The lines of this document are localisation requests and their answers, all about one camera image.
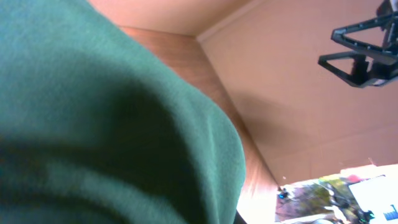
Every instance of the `beige wall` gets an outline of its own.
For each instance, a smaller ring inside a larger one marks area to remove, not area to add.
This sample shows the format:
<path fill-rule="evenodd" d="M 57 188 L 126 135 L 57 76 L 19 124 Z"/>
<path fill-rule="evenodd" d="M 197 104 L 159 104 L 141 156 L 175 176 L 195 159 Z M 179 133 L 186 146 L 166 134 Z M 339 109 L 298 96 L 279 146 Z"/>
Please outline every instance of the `beige wall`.
<path fill-rule="evenodd" d="M 89 0 L 116 25 L 197 35 L 251 0 Z"/>
<path fill-rule="evenodd" d="M 268 0 L 202 42 L 279 184 L 398 163 L 398 82 L 357 89 L 317 65 L 377 0 Z M 380 43 L 379 30 L 357 37 Z"/>

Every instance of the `wall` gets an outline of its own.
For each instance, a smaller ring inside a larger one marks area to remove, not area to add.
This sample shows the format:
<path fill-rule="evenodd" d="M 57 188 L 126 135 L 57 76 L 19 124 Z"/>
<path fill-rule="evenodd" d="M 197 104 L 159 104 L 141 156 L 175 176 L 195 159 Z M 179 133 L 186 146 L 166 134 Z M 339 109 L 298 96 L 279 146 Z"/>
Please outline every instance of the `wall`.
<path fill-rule="evenodd" d="M 275 180 L 200 44 L 189 36 L 125 27 L 122 30 L 158 56 L 181 78 L 209 96 L 229 116 L 242 139 L 246 158 L 246 181 L 238 211 L 248 223 L 272 223 L 276 206 Z"/>
<path fill-rule="evenodd" d="M 279 184 L 398 163 L 398 82 L 352 88 L 317 65 L 345 51 L 334 28 L 375 16 L 376 0 L 268 0 L 202 41 Z M 381 43 L 379 29 L 357 38 Z M 348 63 L 342 66 L 349 68 Z"/>
<path fill-rule="evenodd" d="M 197 35 L 250 0 L 89 0 L 116 25 Z"/>

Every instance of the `black wall mount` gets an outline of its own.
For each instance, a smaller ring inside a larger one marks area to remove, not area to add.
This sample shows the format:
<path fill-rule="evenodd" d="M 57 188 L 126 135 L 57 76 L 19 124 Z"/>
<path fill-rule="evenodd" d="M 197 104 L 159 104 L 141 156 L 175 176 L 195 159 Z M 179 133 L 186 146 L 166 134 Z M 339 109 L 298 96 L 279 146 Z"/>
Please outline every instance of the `black wall mount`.
<path fill-rule="evenodd" d="M 331 39 L 352 49 L 349 52 L 322 55 L 318 64 L 353 87 L 384 86 L 398 78 L 398 12 L 390 0 L 384 0 L 376 11 L 377 17 L 357 24 L 341 27 L 332 32 Z M 346 34 L 380 27 L 385 32 L 381 46 L 347 37 Z M 348 74 L 331 65 L 330 60 L 353 59 Z"/>

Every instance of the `green shirt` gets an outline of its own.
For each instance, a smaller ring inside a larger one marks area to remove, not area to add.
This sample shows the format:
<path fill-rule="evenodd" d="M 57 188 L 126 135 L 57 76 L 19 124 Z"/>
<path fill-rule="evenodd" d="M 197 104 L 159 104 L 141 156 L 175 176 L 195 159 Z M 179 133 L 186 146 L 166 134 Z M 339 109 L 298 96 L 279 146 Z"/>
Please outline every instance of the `green shirt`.
<path fill-rule="evenodd" d="M 233 223 L 244 173 L 220 108 L 86 1 L 0 0 L 0 223 Z"/>

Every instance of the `green clothing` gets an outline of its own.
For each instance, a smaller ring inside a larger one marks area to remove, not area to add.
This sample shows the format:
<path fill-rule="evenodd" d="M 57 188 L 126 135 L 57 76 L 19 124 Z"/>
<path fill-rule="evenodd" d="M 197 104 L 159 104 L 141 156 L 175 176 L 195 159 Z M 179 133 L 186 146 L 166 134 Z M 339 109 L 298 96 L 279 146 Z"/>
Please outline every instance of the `green clothing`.
<path fill-rule="evenodd" d="M 227 116 L 86 1 L 0 1 L 0 223 L 233 223 L 244 172 Z"/>

